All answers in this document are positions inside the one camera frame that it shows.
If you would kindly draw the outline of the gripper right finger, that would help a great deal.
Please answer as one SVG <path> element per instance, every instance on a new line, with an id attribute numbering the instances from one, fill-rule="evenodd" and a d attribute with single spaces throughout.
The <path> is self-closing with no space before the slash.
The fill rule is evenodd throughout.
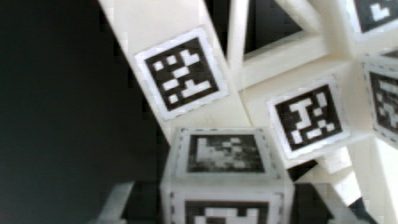
<path id="1" fill-rule="evenodd" d="M 326 203 L 328 210 L 333 214 L 328 224 L 370 224 L 370 222 L 358 217 L 347 207 L 333 185 L 328 183 L 315 183 L 313 187 Z"/>

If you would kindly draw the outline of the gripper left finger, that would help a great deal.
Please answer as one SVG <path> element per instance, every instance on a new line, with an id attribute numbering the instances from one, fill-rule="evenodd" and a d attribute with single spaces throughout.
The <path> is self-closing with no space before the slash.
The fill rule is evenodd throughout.
<path id="1" fill-rule="evenodd" d="M 123 218 L 129 198 L 132 195 L 136 182 L 120 183 L 114 185 L 100 215 L 91 221 L 91 224 L 127 224 Z"/>

